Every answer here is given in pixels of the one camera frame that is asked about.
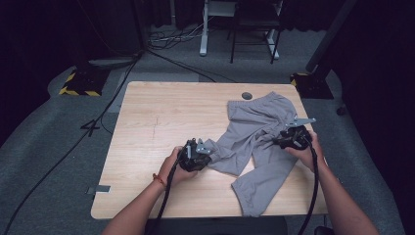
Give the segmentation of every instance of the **hazard tape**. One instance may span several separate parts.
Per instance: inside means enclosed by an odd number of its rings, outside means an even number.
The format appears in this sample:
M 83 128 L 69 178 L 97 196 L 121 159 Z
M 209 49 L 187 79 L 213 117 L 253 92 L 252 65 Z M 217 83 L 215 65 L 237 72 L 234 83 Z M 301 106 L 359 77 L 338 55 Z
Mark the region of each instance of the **hazard tape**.
M 73 85 L 76 83 L 76 70 L 73 70 L 67 78 L 62 89 L 59 91 L 60 95 L 83 95 L 83 96 L 102 96 L 102 87 L 97 87 L 97 90 L 91 90 L 91 87 L 76 88 L 73 89 Z

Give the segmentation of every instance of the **wooden tabletop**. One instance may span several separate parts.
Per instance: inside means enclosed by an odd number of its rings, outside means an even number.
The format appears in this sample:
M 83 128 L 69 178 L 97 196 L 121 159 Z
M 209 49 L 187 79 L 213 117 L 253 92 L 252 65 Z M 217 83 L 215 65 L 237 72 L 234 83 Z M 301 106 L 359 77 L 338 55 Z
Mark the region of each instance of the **wooden tabletop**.
M 271 91 L 291 100 L 299 118 L 307 118 L 296 88 L 288 84 L 130 82 L 99 182 L 111 190 L 96 194 L 92 216 L 114 217 L 153 180 L 152 174 L 159 172 L 175 146 L 192 138 L 219 139 L 229 123 L 228 101 L 243 101 L 244 92 L 256 99 Z M 241 175 L 252 169 L 250 161 Z M 171 189 L 163 217 L 242 215 L 231 188 L 235 179 L 205 167 L 194 179 Z M 263 215 L 306 214 L 313 184 L 313 173 L 298 161 Z M 151 217 L 157 217 L 162 198 Z M 321 190 L 314 213 L 327 213 Z

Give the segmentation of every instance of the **gray garment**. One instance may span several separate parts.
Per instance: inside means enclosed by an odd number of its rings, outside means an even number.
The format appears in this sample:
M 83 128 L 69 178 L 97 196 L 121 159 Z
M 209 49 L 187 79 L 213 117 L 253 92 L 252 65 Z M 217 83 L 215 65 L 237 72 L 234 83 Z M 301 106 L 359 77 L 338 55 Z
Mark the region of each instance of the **gray garment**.
M 296 109 L 287 98 L 271 92 L 252 101 L 228 102 L 230 120 L 212 149 L 210 168 L 240 175 L 254 158 L 254 170 L 232 183 L 244 216 L 260 216 L 284 183 L 297 159 L 272 143 L 285 124 L 293 121 Z

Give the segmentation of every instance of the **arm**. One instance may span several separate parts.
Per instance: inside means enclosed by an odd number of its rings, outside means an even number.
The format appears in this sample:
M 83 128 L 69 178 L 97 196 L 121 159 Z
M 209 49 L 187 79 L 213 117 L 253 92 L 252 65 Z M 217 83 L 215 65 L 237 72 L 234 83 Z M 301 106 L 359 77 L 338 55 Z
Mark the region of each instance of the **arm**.
M 159 171 L 159 177 L 163 182 L 167 182 L 171 167 L 177 159 L 180 147 L 174 148 L 169 157 L 164 160 Z M 187 172 L 180 165 L 174 173 L 171 187 L 183 180 L 192 178 L 197 174 L 196 171 Z M 164 186 L 157 180 L 152 181 L 131 203 L 122 209 L 107 225 L 103 235 L 109 234 L 144 234 L 147 219 L 152 211 L 159 196 L 164 192 Z
M 333 224 L 333 230 L 338 234 L 379 234 L 370 218 L 363 212 L 359 205 L 339 182 L 334 173 L 324 161 L 323 151 L 318 143 L 317 134 L 310 131 L 312 145 L 317 154 L 318 173 L 321 188 L 326 200 L 329 216 Z M 307 148 L 298 151 L 286 148 L 286 151 L 313 171 L 311 151 Z

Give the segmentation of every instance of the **metal bracket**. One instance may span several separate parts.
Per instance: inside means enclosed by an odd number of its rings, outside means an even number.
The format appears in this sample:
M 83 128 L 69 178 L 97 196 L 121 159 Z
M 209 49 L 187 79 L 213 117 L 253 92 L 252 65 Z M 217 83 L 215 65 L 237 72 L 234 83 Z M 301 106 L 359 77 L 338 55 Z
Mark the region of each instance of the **metal bracket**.
M 312 122 L 316 122 L 315 118 L 295 118 L 292 122 L 287 123 L 287 127 L 298 127 L 301 125 L 309 124 Z
M 210 152 L 211 152 L 211 150 L 210 150 L 210 149 L 208 149 L 208 148 L 205 146 L 205 144 L 204 144 L 204 142 L 202 141 L 202 139 L 201 139 L 201 138 L 199 138 L 199 141 L 198 141 L 198 146 L 196 147 L 196 153 L 198 153 L 198 154 L 206 154 L 206 155 L 209 155 L 209 154 L 210 154 Z
M 95 195 L 96 193 L 110 193 L 111 186 L 109 185 L 97 185 L 95 187 L 89 187 L 85 194 Z

